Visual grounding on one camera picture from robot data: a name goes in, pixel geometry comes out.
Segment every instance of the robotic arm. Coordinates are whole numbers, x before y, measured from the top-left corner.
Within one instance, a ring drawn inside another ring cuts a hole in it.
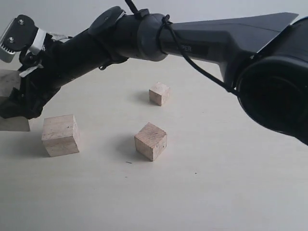
[[[61,86],[93,69],[170,54],[234,94],[258,124],[308,144],[308,18],[291,24],[298,14],[276,13],[176,24],[126,3],[133,14],[113,7],[75,37],[47,33],[25,15],[13,19],[0,59],[9,63],[20,52],[21,81],[0,101],[0,117],[39,117]],[[223,81],[192,59],[218,64]]]

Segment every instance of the black robotic arm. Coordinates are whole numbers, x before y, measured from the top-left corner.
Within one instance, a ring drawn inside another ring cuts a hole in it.
[[[21,84],[0,103],[0,116],[39,117],[61,86],[129,58],[158,62],[183,56],[201,74],[238,97],[260,125],[308,144],[308,19],[297,14],[174,24],[169,16],[113,7],[63,42],[20,15],[0,40],[0,58],[20,52]],[[220,66],[223,81],[192,59]]]

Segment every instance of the table surface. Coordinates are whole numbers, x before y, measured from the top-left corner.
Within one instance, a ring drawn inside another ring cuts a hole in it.
[[[135,0],[173,22],[266,13],[308,15],[301,0]],[[75,35],[122,0],[10,0],[0,30],[20,13],[48,31]],[[198,62],[220,77],[213,64]],[[0,63],[1,69],[17,69]],[[156,82],[171,87],[162,107],[149,103]],[[74,114],[81,152],[48,157],[43,119]],[[308,147],[253,122],[231,94],[180,57],[129,60],[64,86],[32,131],[0,132],[2,231],[306,231]],[[148,122],[168,134],[155,162],[135,151]]]

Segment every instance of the white wall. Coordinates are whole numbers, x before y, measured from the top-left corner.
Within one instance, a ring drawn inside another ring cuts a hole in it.
[[[135,3],[173,22],[308,15],[301,0]],[[23,13],[48,31],[75,35],[114,5],[127,10],[123,0],[5,0],[0,31]],[[216,66],[202,66],[219,76]],[[172,88],[164,107],[148,103],[157,81]],[[43,118],[71,113],[81,153],[46,158]],[[168,133],[153,163],[134,150],[133,135],[147,122]],[[32,132],[0,133],[1,231],[306,231],[307,197],[308,147],[254,123],[233,96],[179,57],[95,70],[63,87]]]

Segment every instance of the white table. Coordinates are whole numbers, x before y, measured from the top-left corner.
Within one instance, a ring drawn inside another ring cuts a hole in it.
[[[301,0],[135,3],[173,22],[308,15]],[[114,5],[127,10],[121,0],[3,1],[0,30],[24,13],[46,30],[75,35]],[[16,60],[0,68],[16,69]],[[215,65],[201,65],[220,76]],[[172,91],[163,107],[148,102],[158,81]],[[48,158],[43,119],[67,114],[76,116],[81,153]],[[182,58],[95,70],[64,86],[33,122],[30,133],[0,133],[1,231],[308,229],[308,147],[253,122],[235,97]],[[155,162],[134,147],[147,122],[168,133]]]

